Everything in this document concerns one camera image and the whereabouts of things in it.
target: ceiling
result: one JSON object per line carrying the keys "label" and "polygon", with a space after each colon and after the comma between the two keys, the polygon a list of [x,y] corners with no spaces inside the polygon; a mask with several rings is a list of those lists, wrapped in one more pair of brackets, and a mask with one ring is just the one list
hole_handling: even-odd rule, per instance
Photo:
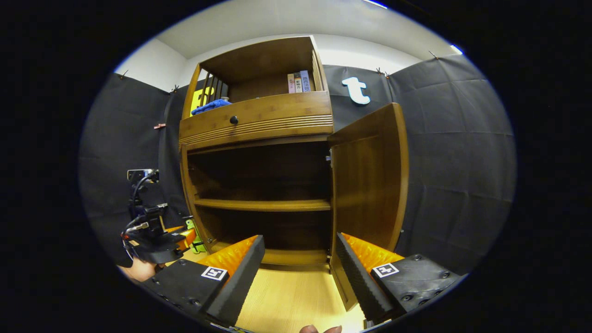
{"label": "ceiling", "polygon": [[218,47],[280,34],[331,34],[371,41],[421,60],[454,53],[411,19],[363,0],[231,0],[175,24],[157,39],[190,59]]}

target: yellow sign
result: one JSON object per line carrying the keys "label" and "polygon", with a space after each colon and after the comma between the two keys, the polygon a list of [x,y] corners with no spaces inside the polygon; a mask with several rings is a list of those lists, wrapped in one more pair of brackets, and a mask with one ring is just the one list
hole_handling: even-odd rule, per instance
{"label": "yellow sign", "polygon": [[214,95],[215,93],[215,89],[214,87],[206,87],[205,88],[205,94],[203,94],[204,90],[200,89],[200,90],[196,90],[193,93],[193,100],[191,101],[191,110],[195,110],[196,108],[198,108],[198,106],[202,107],[206,104],[208,104],[209,101],[209,96],[210,95]]}

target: wooden cabinet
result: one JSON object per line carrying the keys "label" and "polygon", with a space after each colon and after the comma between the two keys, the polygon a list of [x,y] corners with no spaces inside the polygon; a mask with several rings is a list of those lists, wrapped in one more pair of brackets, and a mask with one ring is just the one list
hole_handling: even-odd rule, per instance
{"label": "wooden cabinet", "polygon": [[[313,91],[288,94],[287,74],[303,69]],[[228,85],[233,104],[190,116],[201,70],[208,71],[206,84],[212,76],[212,87],[216,80]],[[179,131],[181,173],[208,252],[263,235],[264,263],[329,263],[351,308],[356,299],[334,255],[335,234],[394,249],[408,177],[400,106],[388,104],[333,133],[329,92],[309,36],[206,60],[191,84]],[[238,123],[230,122],[233,116]]]}

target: drawer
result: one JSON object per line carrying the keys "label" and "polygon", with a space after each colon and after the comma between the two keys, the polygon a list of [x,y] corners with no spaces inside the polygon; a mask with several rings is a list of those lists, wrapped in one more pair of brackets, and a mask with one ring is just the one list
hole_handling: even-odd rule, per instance
{"label": "drawer", "polygon": [[[237,117],[238,123],[231,123]],[[181,120],[179,146],[188,150],[247,140],[333,133],[329,92],[242,101]]]}

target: open cabinet door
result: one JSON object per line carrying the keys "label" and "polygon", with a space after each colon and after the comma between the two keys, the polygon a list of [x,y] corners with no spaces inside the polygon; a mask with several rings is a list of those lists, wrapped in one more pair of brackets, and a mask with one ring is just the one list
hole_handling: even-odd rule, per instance
{"label": "open cabinet door", "polygon": [[409,155],[399,104],[391,103],[328,138],[333,170],[330,268],[346,310],[357,302],[335,253],[344,232],[389,251],[397,243],[407,204]]}

